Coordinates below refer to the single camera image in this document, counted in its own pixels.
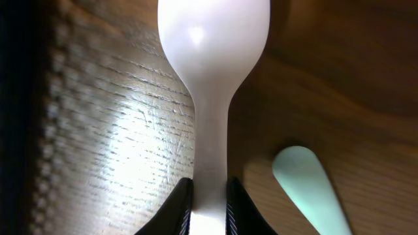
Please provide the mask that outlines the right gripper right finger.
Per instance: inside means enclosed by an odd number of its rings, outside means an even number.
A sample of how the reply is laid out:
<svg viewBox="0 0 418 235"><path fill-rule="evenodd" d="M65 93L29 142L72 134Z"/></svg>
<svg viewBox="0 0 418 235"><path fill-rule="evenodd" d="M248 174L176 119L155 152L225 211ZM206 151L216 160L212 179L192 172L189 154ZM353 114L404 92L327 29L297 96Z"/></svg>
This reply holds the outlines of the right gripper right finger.
<svg viewBox="0 0 418 235"><path fill-rule="evenodd" d="M227 182L226 235L278 235L267 223L238 178Z"/></svg>

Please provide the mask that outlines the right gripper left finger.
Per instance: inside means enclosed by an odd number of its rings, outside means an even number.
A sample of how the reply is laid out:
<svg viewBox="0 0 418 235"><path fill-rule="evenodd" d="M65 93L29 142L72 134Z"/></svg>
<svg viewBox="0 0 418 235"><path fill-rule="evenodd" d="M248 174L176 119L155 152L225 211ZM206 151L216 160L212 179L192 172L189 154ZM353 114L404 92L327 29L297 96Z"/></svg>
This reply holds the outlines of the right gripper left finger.
<svg viewBox="0 0 418 235"><path fill-rule="evenodd" d="M157 213L135 235L188 235L193 180L181 178Z"/></svg>

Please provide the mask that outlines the light green plastic fork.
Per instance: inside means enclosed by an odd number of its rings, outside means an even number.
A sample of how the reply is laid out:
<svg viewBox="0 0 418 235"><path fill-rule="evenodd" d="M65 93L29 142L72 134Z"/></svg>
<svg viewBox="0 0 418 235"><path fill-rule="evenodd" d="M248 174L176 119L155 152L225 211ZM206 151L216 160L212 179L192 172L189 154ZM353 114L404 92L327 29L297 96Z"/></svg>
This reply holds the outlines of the light green plastic fork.
<svg viewBox="0 0 418 235"><path fill-rule="evenodd" d="M281 150L272 173L320 235L352 235L334 188L316 154L303 146Z"/></svg>

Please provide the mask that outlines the black perforated plastic basket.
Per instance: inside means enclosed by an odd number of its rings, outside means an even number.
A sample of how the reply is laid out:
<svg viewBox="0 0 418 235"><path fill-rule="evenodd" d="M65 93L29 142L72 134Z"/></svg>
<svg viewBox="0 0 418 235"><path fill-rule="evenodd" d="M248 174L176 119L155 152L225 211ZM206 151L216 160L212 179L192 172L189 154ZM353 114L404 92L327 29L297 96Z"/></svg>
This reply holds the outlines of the black perforated plastic basket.
<svg viewBox="0 0 418 235"><path fill-rule="evenodd" d="M1 233L27 234L43 77L49 62L49 1L1 2Z"/></svg>

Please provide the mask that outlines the white plastic fork handle up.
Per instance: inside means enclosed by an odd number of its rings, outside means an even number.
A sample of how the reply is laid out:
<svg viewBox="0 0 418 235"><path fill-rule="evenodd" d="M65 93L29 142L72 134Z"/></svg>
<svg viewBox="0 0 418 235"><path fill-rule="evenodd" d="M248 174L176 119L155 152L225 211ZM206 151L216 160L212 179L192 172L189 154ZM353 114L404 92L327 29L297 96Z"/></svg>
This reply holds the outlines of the white plastic fork handle up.
<svg viewBox="0 0 418 235"><path fill-rule="evenodd" d="M270 1L160 0L157 24L195 107L190 233L224 234L229 105L265 48Z"/></svg>

